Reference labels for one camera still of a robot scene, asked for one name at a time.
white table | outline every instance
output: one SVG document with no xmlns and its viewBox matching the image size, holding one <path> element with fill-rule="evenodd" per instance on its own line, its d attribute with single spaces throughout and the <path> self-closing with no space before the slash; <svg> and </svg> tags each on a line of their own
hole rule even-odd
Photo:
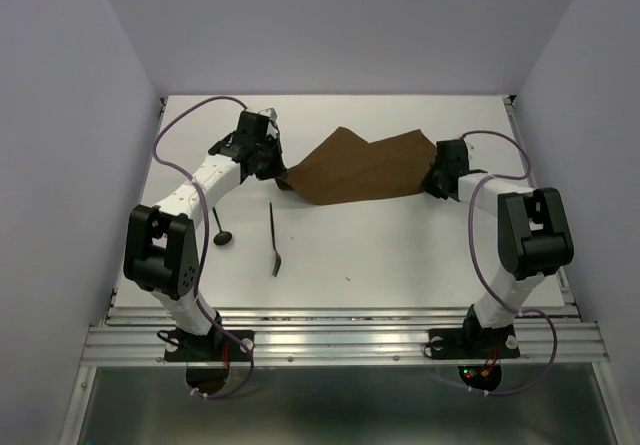
<svg viewBox="0 0 640 445">
<path fill-rule="evenodd" d="M 172 96 L 163 126 L 205 97 Z M 285 165 L 299 163 L 336 127 L 368 141 L 422 129 L 434 143 L 474 129 L 513 136 L 501 97 L 453 96 L 242 96 L 252 109 L 277 110 Z M 240 108 L 214 102 L 192 113 L 164 138 L 159 154 L 189 170 L 216 141 L 233 131 Z M 493 173 L 522 173 L 513 147 L 495 137 L 473 136 L 472 166 Z M 153 205 L 183 182 L 152 162 L 141 203 Z M 282 267 L 271 276 L 269 202 L 273 202 Z M 317 207 L 272 181 L 249 178 L 217 206 L 223 228 L 234 235 L 225 248 L 210 246 L 201 291 L 213 307 L 248 308 L 466 308 L 483 293 L 469 259 L 467 206 L 426 194 Z M 212 231 L 215 233 L 212 220 Z M 499 266 L 497 223 L 476 213 L 476 242 L 490 280 Z M 202 227 L 197 231 L 202 242 Z M 549 277 L 526 302 L 562 307 L 557 277 Z M 148 293 L 122 275 L 114 306 L 157 308 Z"/>
</svg>

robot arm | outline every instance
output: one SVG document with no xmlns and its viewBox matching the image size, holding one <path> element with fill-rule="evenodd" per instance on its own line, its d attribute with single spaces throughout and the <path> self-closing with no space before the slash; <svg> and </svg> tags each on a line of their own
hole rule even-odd
<svg viewBox="0 0 640 445">
<path fill-rule="evenodd" d="M 470 170 L 464 140 L 437 143 L 436 160 L 422 187 L 436 198 L 470 203 L 480 182 L 474 206 L 498 219 L 498 255 L 501 267 L 489 292 L 473 304 L 462 329 L 430 330 L 442 339 L 432 347 L 434 359 L 485 358 L 498 350 L 501 358 L 517 358 L 514 311 L 520 310 L 546 276 L 571 262 L 573 242 L 560 193 L 552 188 L 534 190 L 497 178 L 486 181 L 483 170 Z"/>
<path fill-rule="evenodd" d="M 209 150 L 192 181 L 200 185 L 207 205 L 215 207 L 250 175 L 267 180 L 285 173 L 275 111 L 243 111 L 236 131 Z M 191 293 L 200 273 L 195 230 L 202 220 L 201 198 L 189 181 L 152 207 L 136 206 L 129 216 L 124 275 L 171 313 L 177 327 L 173 343 L 206 355 L 221 336 Z M 199 302 L 220 320 L 203 297 Z"/>
</svg>

gray wall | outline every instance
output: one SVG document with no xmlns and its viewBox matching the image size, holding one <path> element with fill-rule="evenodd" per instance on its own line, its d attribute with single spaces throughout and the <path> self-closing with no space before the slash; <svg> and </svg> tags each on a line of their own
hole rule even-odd
<svg viewBox="0 0 640 445">
<path fill-rule="evenodd" d="M 164 93 L 515 93 L 571 0 L 110 0 Z"/>
<path fill-rule="evenodd" d="M 640 429 L 638 10 L 640 0 L 574 0 L 516 103 L 538 181 L 563 193 L 572 289 L 600 322 Z"/>
<path fill-rule="evenodd" d="M 57 442 L 157 98 L 107 0 L 0 0 L 0 441 Z"/>
</svg>

purple cable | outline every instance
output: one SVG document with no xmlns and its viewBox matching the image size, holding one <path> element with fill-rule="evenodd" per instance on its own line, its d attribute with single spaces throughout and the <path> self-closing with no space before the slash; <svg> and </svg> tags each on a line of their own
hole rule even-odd
<svg viewBox="0 0 640 445">
<path fill-rule="evenodd" d="M 511 137 L 508 137 L 507 135 L 505 135 L 503 133 L 494 132 L 492 130 L 474 130 L 472 132 L 467 132 L 467 133 L 462 134 L 462 136 L 460 138 L 462 140 L 464 140 L 469 135 L 494 135 L 496 137 L 503 138 L 504 140 L 508 141 L 509 143 L 511 143 L 513 146 L 515 146 L 518 149 L 518 151 L 520 152 L 520 155 L 522 156 L 522 158 L 525 161 L 525 172 L 524 172 L 524 174 L 522 176 L 512 176 L 512 175 L 492 175 L 492 176 L 487 176 L 487 177 L 483 178 L 482 180 L 480 180 L 478 182 L 478 185 L 476 185 L 476 188 L 473 190 L 473 193 L 471 194 L 471 199 L 469 200 L 469 218 L 467 220 L 467 231 L 468 231 L 468 235 L 469 235 L 469 252 L 471 254 L 471 263 L 473 264 L 473 269 L 475 270 L 476 275 L 478 276 L 478 279 L 480 280 L 480 283 L 482 284 L 484 289 L 487 291 L 487 293 L 489 295 L 491 295 L 491 297 L 493 297 L 493 299 L 496 302 L 498 302 L 502 307 L 506 308 L 507 310 L 509 310 L 511 313 L 513 313 L 515 315 L 521 315 L 521 314 L 522 315 L 527 315 L 527 314 L 535 313 L 535 314 L 541 316 L 549 324 L 549 328 L 551 329 L 551 334 L 553 335 L 553 348 L 551 349 L 551 356 L 549 357 L 549 362 L 547 362 L 547 365 L 544 368 L 544 370 L 532 382 L 528 383 L 527 385 L 523 385 L 523 386 L 515 388 L 513 390 L 507 390 L 507 391 L 504 391 L 504 392 L 485 392 L 483 390 L 478 390 L 476 388 L 471 388 L 471 387 L 468 388 L 469 391 L 475 391 L 477 393 L 481 393 L 481 394 L 484 394 L 484 395 L 503 396 L 504 397 L 504 396 L 509 396 L 509 395 L 516 395 L 518 393 L 525 392 L 525 391 L 535 387 L 551 371 L 551 367 L 553 366 L 553 363 L 555 362 L 555 359 L 556 359 L 556 355 L 558 353 L 558 332 L 557 332 L 556 327 L 554 326 L 553 322 L 551 321 L 551 318 L 549 317 L 549 315 L 544 313 L 542 310 L 537 309 L 537 308 L 525 308 L 525 309 L 522 309 L 522 310 L 518 310 L 517 308 L 512 307 L 507 302 L 505 302 L 502 298 L 500 298 L 500 296 L 498 296 L 498 294 L 496 292 L 494 292 L 491 289 L 491 286 L 489 285 L 487 280 L 484 278 L 484 275 L 482 274 L 482 270 L 480 270 L 480 265 L 478 263 L 478 257 L 477 257 L 477 254 L 476 254 L 475 241 L 474 241 L 474 238 L 473 238 L 473 216 L 474 216 L 474 210 L 475 210 L 476 200 L 478 199 L 478 195 L 480 194 L 480 190 L 482 189 L 482 187 L 484 187 L 484 185 L 488 181 L 493 180 L 494 178 L 503 178 L 503 179 L 506 179 L 506 180 L 524 180 L 526 178 L 529 178 L 529 176 L 531 175 L 531 160 L 529 159 L 529 156 L 527 155 L 527 152 L 524 151 L 524 149 L 520 146 L 520 144 L 518 142 L 516 142 Z M 443 379 L 441 377 L 437 377 L 437 378 L 439 380 L 447 382 L 447 383 L 449 383 L 451 385 L 455 385 L 455 386 L 461 387 L 461 388 L 467 388 L 464 385 L 460 385 L 459 383 L 451 382 L 451 381 Z"/>
<path fill-rule="evenodd" d="M 207 400 L 215 400 L 215 399 L 218 399 L 218 398 L 229 397 L 229 396 L 233 395 L 234 393 L 236 393 L 238 390 L 240 390 L 242 387 L 244 387 L 247 384 L 247 382 L 251 378 L 251 375 L 253 375 L 253 368 L 254 368 L 253 352 L 249 349 L 249 347 L 247 347 L 244 343 L 242 343 L 242 341 L 240 339 L 238 339 L 237 337 L 235 337 L 231 333 L 227 332 L 222 327 L 222 325 L 220 325 L 218 322 L 216 322 L 215 317 L 212 317 L 209 314 L 209 312 L 207 311 L 207 309 L 200 302 L 200 294 L 199 294 L 199 292 L 200 292 L 200 278 L 202 278 L 202 272 L 204 270 L 204 264 L 205 264 L 206 259 L 207 259 L 207 252 L 209 251 L 209 228 L 210 228 L 209 206 L 207 205 L 207 199 L 205 197 L 204 190 L 202 190 L 202 187 L 200 186 L 200 184 L 198 182 L 195 182 L 193 180 L 193 175 L 191 175 L 191 173 L 189 173 L 187 170 L 182 168 L 180 165 L 178 165 L 176 163 L 173 163 L 173 162 L 170 162 L 168 160 L 164 160 L 164 159 L 162 159 L 162 158 L 160 158 L 158 156 L 158 144 L 160 143 L 160 140 L 162 139 L 162 137 L 164 137 L 165 134 L 176 123 L 178 123 L 180 120 L 182 120 L 184 117 L 189 115 L 191 112 L 197 110 L 198 108 L 202 107 L 203 105 L 206 105 L 207 103 L 210 103 L 210 102 L 215 102 L 217 100 L 230 100 L 230 101 L 235 102 L 238 105 L 240 105 L 243 109 L 245 109 L 245 110 L 247 109 L 247 106 L 241 100 L 239 100 L 239 99 L 237 99 L 235 97 L 227 97 L 227 96 L 223 96 L 223 95 L 216 96 L 216 97 L 209 97 L 209 98 L 207 98 L 205 100 L 202 100 L 199 103 L 196 103 L 193 107 L 189 108 L 188 110 L 182 112 L 180 115 L 178 115 L 176 118 L 174 118 L 166 127 L 164 127 L 160 131 L 158 136 L 156 137 L 155 141 L 153 142 L 153 149 L 152 149 L 153 158 L 156 160 L 156 162 L 158 162 L 161 165 L 165 165 L 165 166 L 167 166 L 169 168 L 172 168 L 172 169 L 176 170 L 177 172 L 180 172 L 184 177 L 187 178 L 187 180 L 189 180 L 192 183 L 192 185 L 196 189 L 196 192 L 198 193 L 198 197 L 200 198 L 200 204 L 202 205 L 202 221 L 204 223 L 204 244 L 202 245 L 202 254 L 200 255 L 200 273 L 198 274 L 198 279 L 196 280 L 196 284 L 193 287 L 193 294 L 194 294 L 195 299 L 196 299 L 196 305 L 198 306 L 198 308 L 200 309 L 202 314 L 207 318 L 207 320 L 209 320 L 211 325 L 213 327 L 215 327 L 218 331 L 220 331 L 229 340 L 233 341 L 239 347 L 241 347 L 247 353 L 247 355 L 249 356 L 249 360 L 251 361 L 251 365 L 249 367 L 249 372 L 247 373 L 247 375 L 244 377 L 244 379 L 236 387 L 232 388 L 228 392 L 224 392 L 224 393 L 217 394 L 217 395 L 206 395 L 206 394 L 200 393 L 196 389 L 191 389 L 191 393 L 193 393 L 193 394 L 195 394 L 195 395 L 197 395 L 197 396 L 199 396 L 201 398 L 205 398 Z"/>
</svg>

